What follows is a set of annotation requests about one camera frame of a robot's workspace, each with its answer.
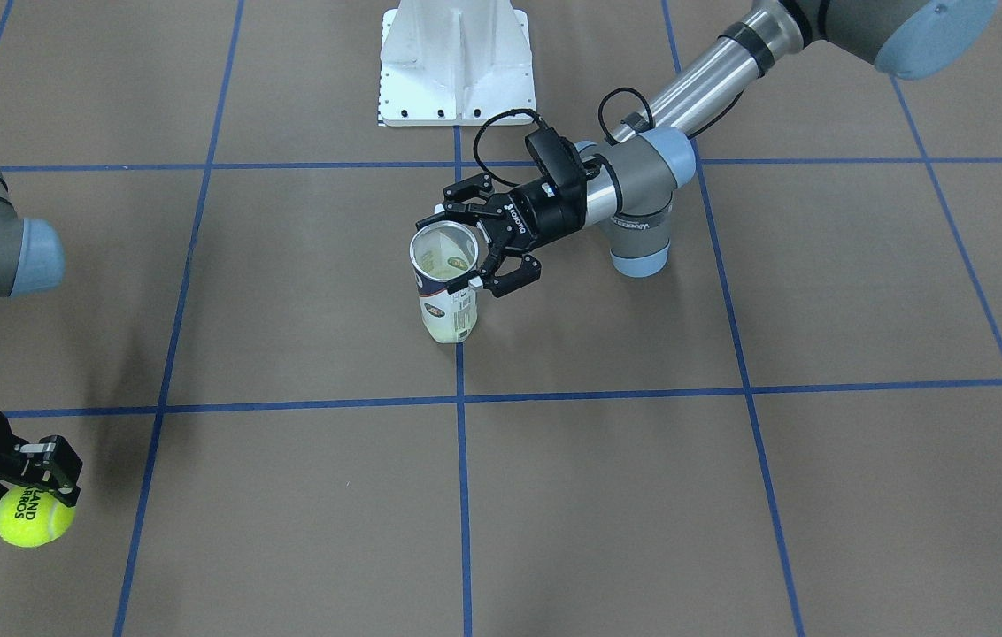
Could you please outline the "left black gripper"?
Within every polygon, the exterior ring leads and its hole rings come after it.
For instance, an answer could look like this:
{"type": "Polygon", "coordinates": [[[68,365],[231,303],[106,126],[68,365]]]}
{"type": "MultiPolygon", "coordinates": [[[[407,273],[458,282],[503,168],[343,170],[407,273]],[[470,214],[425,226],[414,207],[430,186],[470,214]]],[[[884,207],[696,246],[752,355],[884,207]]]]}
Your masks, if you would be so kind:
{"type": "Polygon", "coordinates": [[[489,238],[483,263],[466,274],[466,285],[489,291],[494,298],[537,282],[543,267],[531,249],[577,233],[586,223],[585,185],[554,186],[542,178],[499,195],[496,181],[478,173],[443,192],[436,212],[417,222],[416,229],[450,221],[497,234],[489,238]]]}

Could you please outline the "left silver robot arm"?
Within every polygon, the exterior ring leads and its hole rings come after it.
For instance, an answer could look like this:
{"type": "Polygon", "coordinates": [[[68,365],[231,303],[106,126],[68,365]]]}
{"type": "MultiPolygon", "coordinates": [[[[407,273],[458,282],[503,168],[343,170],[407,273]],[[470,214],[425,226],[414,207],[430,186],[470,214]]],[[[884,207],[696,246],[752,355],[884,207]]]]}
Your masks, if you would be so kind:
{"type": "Polygon", "coordinates": [[[918,80],[938,73],[990,24],[994,1],[756,1],[662,92],[640,101],[602,142],[571,142],[529,108],[526,149],[540,178],[514,184],[488,169],[444,190],[417,223],[412,248],[462,249],[412,261],[421,295],[483,288],[501,297],[540,278],[534,250],[586,228],[609,238],[612,265],[646,278],[666,266],[674,192],[695,177],[692,141],[736,105],[777,61],[826,41],[877,72],[918,80]]]}

